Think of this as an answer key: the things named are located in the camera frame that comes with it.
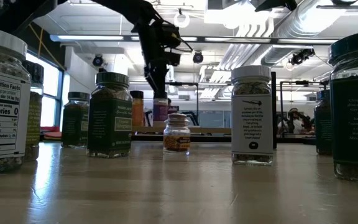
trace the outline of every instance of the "ceiling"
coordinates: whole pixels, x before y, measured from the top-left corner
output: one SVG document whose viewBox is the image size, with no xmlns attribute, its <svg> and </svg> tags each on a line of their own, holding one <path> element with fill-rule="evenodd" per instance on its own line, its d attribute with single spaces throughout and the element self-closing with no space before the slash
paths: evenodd
<svg viewBox="0 0 358 224">
<path fill-rule="evenodd" d="M 162 5 L 185 5 L 184 12 L 189 12 L 194 16 L 190 16 L 190 23 L 187 27 L 180 29 L 181 35 L 187 36 L 234 36 L 238 28 L 228 29 L 223 24 L 207 24 L 204 23 L 206 1 L 205 0 L 160 0 Z M 117 12 L 102 6 L 77 6 L 78 3 L 92 3 L 88 0 L 71 0 L 65 4 L 59 5 L 55 10 L 35 20 L 35 22 L 43 27 L 50 34 L 81 34 L 81 35 L 126 35 L 131 34 L 132 24 L 126 21 Z M 173 22 L 173 18 L 177 12 L 175 7 L 166 9 L 157 7 L 159 13 L 167 21 Z M 279 21 L 288 14 L 288 10 L 278 10 L 275 12 L 274 24 L 275 28 L 279 26 Z M 236 20 L 243 23 L 252 22 L 252 18 L 240 14 Z M 358 11 L 347 11 L 343 16 L 337 19 L 331 26 L 320 32 L 316 37 L 319 38 L 335 38 L 358 33 Z M 136 73 L 130 74 L 132 80 L 138 80 L 142 76 L 144 61 L 141 54 L 140 44 L 138 42 L 89 42 L 81 41 L 74 43 L 64 43 L 68 45 L 79 46 L 80 49 L 100 49 L 107 47 L 121 47 L 125 49 L 126 55 L 133 64 Z M 204 55 L 204 64 L 217 65 L 226 53 L 229 44 L 192 44 L 194 50 L 202 51 Z M 299 66 L 292 67 L 287 63 L 288 59 L 276 64 L 272 70 L 276 71 L 277 78 L 294 79 L 294 80 L 312 80 L 320 77 L 332 70 L 326 64 L 328 59 L 327 46 L 315 46 L 316 56 L 311 57 Z M 192 61 L 193 54 L 183 54 L 181 56 L 181 64 L 175 68 L 175 77 L 179 81 L 194 80 L 197 77 L 202 64 L 194 64 Z"/>
</svg>

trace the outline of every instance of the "nutrition facts label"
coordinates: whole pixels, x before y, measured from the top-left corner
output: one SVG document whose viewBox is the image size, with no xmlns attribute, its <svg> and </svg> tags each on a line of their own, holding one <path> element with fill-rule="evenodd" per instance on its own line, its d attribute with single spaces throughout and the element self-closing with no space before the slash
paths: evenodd
<svg viewBox="0 0 358 224">
<path fill-rule="evenodd" d="M 21 90 L 21 84 L 0 80 L 0 151 L 16 150 Z"/>
</svg>

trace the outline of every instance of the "black symbol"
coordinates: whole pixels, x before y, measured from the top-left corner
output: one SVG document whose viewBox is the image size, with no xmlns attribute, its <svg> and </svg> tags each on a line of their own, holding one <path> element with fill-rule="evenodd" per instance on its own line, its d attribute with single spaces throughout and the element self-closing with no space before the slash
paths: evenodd
<svg viewBox="0 0 358 224">
<path fill-rule="evenodd" d="M 259 101 L 259 100 L 252 100 L 252 101 L 246 101 L 246 100 L 243 100 L 244 103 L 250 103 L 250 104 L 257 104 L 257 105 L 262 105 L 262 102 Z"/>
<path fill-rule="evenodd" d="M 257 142 L 251 142 L 248 146 L 250 149 L 257 149 L 259 147 Z"/>
</svg>

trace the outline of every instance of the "glass jar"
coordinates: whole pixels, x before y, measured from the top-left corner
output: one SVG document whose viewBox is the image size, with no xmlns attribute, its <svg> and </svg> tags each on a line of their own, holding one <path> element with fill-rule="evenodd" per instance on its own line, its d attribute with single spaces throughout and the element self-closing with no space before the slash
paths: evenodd
<svg viewBox="0 0 358 224">
<path fill-rule="evenodd" d="M 232 161 L 271 166 L 273 161 L 270 69 L 245 66 L 232 71 Z"/>
<path fill-rule="evenodd" d="M 0 172 L 23 163 L 30 74 L 22 66 L 27 44 L 0 31 Z"/>
<path fill-rule="evenodd" d="M 190 129 L 186 115 L 172 113 L 165 121 L 167 124 L 163 134 L 164 153 L 189 154 Z"/>
<path fill-rule="evenodd" d="M 96 89 L 89 106 L 87 154 L 115 158 L 131 151 L 132 97 L 128 76 L 115 72 L 96 74 Z"/>
<path fill-rule="evenodd" d="M 331 104 L 329 90 L 317 93 L 317 106 L 314 108 L 316 124 L 316 150 L 319 155 L 333 154 L 333 127 L 331 122 Z"/>
<path fill-rule="evenodd" d="M 132 96 L 132 125 L 143 127 L 144 114 L 143 114 L 143 91 L 130 91 Z"/>
<path fill-rule="evenodd" d="M 358 34 L 329 48 L 335 175 L 358 180 Z"/>
<path fill-rule="evenodd" d="M 88 140 L 90 95 L 71 91 L 67 98 L 63 109 L 62 146 L 84 148 Z"/>
<path fill-rule="evenodd" d="M 42 96 L 44 95 L 44 68 L 27 60 L 22 65 L 31 75 L 29 117 L 24 154 L 24 161 L 27 162 L 37 160 L 40 152 L 38 144 L 40 142 Z"/>
<path fill-rule="evenodd" d="M 165 127 L 168 119 L 168 96 L 167 92 L 154 93 L 153 102 L 153 127 Z"/>
</svg>

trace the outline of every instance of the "orange label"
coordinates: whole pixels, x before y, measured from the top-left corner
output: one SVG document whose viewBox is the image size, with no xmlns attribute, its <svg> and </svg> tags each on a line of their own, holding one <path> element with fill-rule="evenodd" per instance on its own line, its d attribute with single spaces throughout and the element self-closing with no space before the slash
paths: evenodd
<svg viewBox="0 0 358 224">
<path fill-rule="evenodd" d="M 190 148 L 190 136 L 164 136 L 164 148 L 171 151 L 186 151 Z"/>
<path fill-rule="evenodd" d="M 132 105 L 132 125 L 143 126 L 143 105 L 134 103 Z"/>
</svg>

